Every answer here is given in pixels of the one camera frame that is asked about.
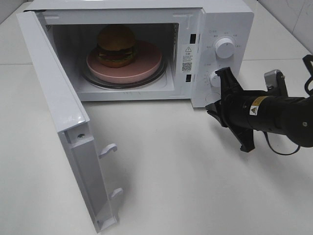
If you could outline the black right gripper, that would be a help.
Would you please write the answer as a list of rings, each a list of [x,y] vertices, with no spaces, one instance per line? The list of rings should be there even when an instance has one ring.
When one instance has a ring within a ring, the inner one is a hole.
[[[229,128],[240,142],[240,150],[250,152],[255,149],[253,129],[256,129],[256,115],[250,114],[257,91],[244,91],[230,67],[215,71],[221,81],[221,100],[206,105],[209,115],[222,127]]]

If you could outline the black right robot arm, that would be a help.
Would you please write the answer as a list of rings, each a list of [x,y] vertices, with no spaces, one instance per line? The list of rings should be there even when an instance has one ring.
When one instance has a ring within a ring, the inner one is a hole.
[[[300,147],[313,145],[313,98],[289,97],[280,70],[265,73],[267,91],[244,90],[229,67],[217,70],[221,98],[207,113],[229,128],[243,152],[255,148],[253,131],[287,136]]]

